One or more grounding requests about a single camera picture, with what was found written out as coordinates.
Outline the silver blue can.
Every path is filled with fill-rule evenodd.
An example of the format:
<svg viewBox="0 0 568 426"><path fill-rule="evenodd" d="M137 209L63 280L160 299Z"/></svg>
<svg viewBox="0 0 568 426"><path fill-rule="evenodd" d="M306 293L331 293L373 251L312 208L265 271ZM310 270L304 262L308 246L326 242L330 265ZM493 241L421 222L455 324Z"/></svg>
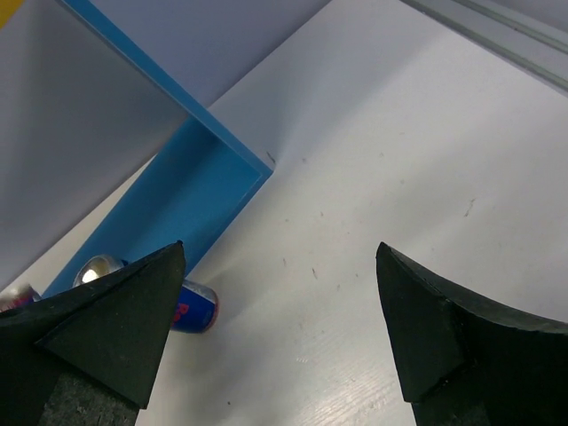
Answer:
<svg viewBox="0 0 568 426"><path fill-rule="evenodd" d="M73 287L97 280L129 263L106 254L92 257L76 274ZM184 280L172 320L173 330L201 334L213 326L218 315L218 296L210 287Z"/></svg>

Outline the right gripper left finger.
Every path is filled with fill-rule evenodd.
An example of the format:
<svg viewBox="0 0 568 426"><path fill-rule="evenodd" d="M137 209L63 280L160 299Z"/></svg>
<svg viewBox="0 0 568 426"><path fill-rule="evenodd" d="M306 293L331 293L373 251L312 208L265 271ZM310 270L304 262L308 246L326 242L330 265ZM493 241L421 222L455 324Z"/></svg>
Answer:
<svg viewBox="0 0 568 426"><path fill-rule="evenodd" d="M147 408L185 271L177 241L1 314L3 425L133 425Z"/></svg>

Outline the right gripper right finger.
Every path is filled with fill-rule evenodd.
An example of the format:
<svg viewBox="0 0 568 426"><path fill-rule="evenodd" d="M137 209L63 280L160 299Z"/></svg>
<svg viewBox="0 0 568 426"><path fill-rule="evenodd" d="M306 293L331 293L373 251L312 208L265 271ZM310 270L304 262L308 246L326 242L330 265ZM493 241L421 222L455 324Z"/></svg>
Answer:
<svg viewBox="0 0 568 426"><path fill-rule="evenodd" d="M376 275L419 425L565 425L567 325L481 296L381 243Z"/></svg>

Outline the silver can red tab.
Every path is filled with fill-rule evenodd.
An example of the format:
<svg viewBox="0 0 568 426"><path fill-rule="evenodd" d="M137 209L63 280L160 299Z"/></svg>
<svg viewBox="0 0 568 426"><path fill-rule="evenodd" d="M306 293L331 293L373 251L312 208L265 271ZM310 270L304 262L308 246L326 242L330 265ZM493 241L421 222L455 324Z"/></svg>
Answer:
<svg viewBox="0 0 568 426"><path fill-rule="evenodd" d="M34 302L38 302L40 300L41 296L32 288L30 284L22 283L18 286L7 288L1 293L1 312L17 309Z"/></svg>

